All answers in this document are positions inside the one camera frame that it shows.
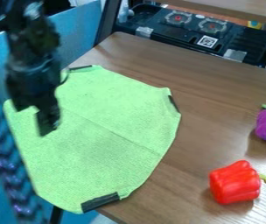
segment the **wooden table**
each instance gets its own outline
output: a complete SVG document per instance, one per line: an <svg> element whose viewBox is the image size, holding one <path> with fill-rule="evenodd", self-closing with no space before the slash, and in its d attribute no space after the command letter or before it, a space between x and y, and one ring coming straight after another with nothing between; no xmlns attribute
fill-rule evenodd
<svg viewBox="0 0 266 224"><path fill-rule="evenodd" d="M168 87L182 121L156 170L127 199L99 211L125 223L266 223L266 185L254 202L221 206L208 173L245 158L266 174L266 142L252 133L266 103L266 70L116 33L71 67L99 64Z"/></svg>
<svg viewBox="0 0 266 224"><path fill-rule="evenodd" d="M160 0L159 2L266 23L266 0Z"/></svg>

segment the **label sticker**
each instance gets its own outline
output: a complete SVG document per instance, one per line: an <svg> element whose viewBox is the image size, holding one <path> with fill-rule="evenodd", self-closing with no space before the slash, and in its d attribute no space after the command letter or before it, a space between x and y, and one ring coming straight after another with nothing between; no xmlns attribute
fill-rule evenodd
<svg viewBox="0 0 266 224"><path fill-rule="evenodd" d="M211 38L211 37L205 35L199 40L197 45L212 48L216 44L217 41L218 41L217 38Z"/></svg>

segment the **pepper stem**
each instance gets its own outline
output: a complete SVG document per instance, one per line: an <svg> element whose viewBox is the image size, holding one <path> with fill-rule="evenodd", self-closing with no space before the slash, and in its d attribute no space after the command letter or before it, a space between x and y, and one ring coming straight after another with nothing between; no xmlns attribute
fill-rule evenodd
<svg viewBox="0 0 266 224"><path fill-rule="evenodd" d="M260 173L259 178L262 179L264 183L266 184L266 175Z"/></svg>

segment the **blue wall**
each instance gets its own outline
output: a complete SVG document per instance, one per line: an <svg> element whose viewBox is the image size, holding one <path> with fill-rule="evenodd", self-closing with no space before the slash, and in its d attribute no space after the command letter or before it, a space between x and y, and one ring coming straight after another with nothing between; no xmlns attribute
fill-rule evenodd
<svg viewBox="0 0 266 224"><path fill-rule="evenodd" d="M61 35L62 46L59 48L59 54L64 67L78 59L82 54L92 48L97 27L101 17L101 3L92 2L82 5L51 17L56 24L57 31ZM5 62L9 53L6 43L6 35L0 33L0 95L1 99L7 98L4 77ZM52 205L44 201L46 213L50 215ZM62 223L89 223L97 212L91 212L84 215L75 215L65 212ZM4 191L0 185L0 224L15 223L11 207L6 199Z"/></svg>

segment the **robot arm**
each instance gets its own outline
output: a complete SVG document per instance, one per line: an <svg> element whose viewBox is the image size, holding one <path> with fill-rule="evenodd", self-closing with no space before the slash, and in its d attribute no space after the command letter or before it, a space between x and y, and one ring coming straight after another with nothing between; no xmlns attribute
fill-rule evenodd
<svg viewBox="0 0 266 224"><path fill-rule="evenodd" d="M61 83L56 48L60 35L39 0L0 0L0 30L7 33L10 57L7 87L17 111L30 106L37 113L39 134L56 130L60 108L55 89Z"/></svg>

